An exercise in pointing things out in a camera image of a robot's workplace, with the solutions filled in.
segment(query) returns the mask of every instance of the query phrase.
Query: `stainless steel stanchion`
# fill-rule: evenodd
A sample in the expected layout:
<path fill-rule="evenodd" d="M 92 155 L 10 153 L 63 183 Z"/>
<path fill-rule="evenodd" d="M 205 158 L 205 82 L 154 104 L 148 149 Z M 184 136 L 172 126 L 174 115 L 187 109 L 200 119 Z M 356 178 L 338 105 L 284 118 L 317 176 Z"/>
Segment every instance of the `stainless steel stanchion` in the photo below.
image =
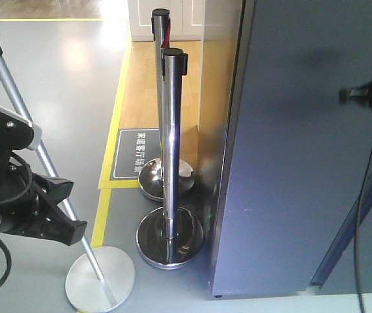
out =
<path fill-rule="evenodd" d="M 170 34 L 170 11 L 164 8 L 157 8 L 152 11 L 152 33 L 155 43 L 155 65 L 157 81 L 157 101 L 158 101 L 158 124 L 160 129 L 161 158 L 155 158 L 144 165 L 138 176 L 139 186 L 146 197 L 163 201 L 163 166 L 162 143 L 163 143 L 163 77 L 162 77 L 162 50 L 169 47 Z M 195 182 L 195 172 L 185 161 L 179 162 L 179 194 L 183 195 L 189 191 Z"/>
<path fill-rule="evenodd" d="M 187 73 L 187 54 L 176 48 L 165 49 L 162 54 L 164 206 L 153 210 L 141 221 L 136 239 L 146 262 L 161 269 L 178 269 L 199 251 L 203 228 L 192 212 L 177 206 L 181 83 L 182 75 Z"/>
<path fill-rule="evenodd" d="M 1 83 L 14 109 L 32 121 L 2 54 L 0 48 Z M 42 141 L 36 153 L 47 174 L 58 177 L 57 170 Z M 77 220 L 70 199 L 63 201 L 63 207 L 69 218 Z M 103 246 L 93 252 L 85 235 L 81 243 L 86 253 L 74 262 L 68 272 L 65 284 L 68 300 L 83 312 L 110 312 L 129 296 L 134 285 L 134 264 L 121 249 Z"/>

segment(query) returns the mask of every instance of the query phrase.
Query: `blue metal cabinet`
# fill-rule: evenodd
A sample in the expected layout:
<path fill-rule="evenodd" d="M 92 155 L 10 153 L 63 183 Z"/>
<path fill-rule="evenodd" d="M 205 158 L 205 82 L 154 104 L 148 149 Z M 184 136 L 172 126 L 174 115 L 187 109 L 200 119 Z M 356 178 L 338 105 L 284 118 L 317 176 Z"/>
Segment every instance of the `blue metal cabinet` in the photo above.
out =
<path fill-rule="evenodd" d="M 289 295 L 309 286 L 365 172 L 372 110 L 341 105 L 339 90 L 372 80 L 372 1 L 258 0 L 248 39 L 222 173 L 201 171 L 216 177 L 210 283 L 213 295 Z"/>

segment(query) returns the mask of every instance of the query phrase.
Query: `round silver base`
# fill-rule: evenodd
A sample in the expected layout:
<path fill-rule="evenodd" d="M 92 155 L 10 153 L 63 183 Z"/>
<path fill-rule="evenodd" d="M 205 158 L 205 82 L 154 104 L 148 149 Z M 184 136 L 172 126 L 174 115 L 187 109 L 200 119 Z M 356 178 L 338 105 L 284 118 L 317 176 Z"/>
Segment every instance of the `round silver base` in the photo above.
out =
<path fill-rule="evenodd" d="M 144 165 L 138 176 L 139 186 L 146 197 L 154 201 L 163 201 L 163 177 L 161 159 L 155 158 Z M 179 196 L 187 193 L 194 185 L 196 174 L 185 161 L 179 161 Z"/>
<path fill-rule="evenodd" d="M 129 296 L 135 280 L 134 263 L 119 248 L 101 246 L 94 255 L 105 277 L 97 279 L 84 254 L 71 266 L 66 278 L 66 294 L 80 312 L 105 313 L 121 305 Z"/>
<path fill-rule="evenodd" d="M 159 269 L 179 269 L 189 262 L 203 243 L 203 227 L 187 209 L 177 209 L 177 237 L 163 236 L 164 208 L 151 211 L 139 225 L 136 243 L 141 257 Z"/>

